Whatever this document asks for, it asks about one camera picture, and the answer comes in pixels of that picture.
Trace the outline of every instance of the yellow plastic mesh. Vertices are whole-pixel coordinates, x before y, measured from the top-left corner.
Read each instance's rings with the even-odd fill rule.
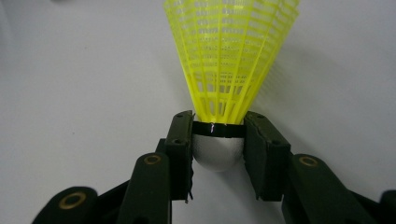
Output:
[[[198,119],[240,124],[298,16],[299,0],[166,0]]]

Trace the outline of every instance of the white background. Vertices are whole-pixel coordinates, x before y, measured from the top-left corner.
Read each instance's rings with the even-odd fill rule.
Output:
[[[0,1],[0,223],[30,223],[72,186],[117,186],[192,109],[162,3]],[[251,110],[378,200],[396,188],[396,2],[300,11]],[[255,201],[243,163],[194,170],[174,223],[284,223],[279,203]]]

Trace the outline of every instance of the shuttlecock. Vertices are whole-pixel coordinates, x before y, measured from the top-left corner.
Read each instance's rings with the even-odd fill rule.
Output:
[[[298,15],[298,3],[165,1],[198,120],[241,124]]]

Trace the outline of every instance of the black band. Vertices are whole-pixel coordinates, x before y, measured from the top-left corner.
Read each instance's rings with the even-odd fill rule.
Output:
[[[192,132],[204,136],[226,137],[226,138],[245,138],[245,125],[222,124],[222,123],[203,123],[195,121],[192,124]]]

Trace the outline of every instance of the yellow shuttlecock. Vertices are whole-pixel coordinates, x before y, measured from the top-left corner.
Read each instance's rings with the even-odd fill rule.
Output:
[[[240,124],[298,15],[299,0],[166,0],[195,112]]]

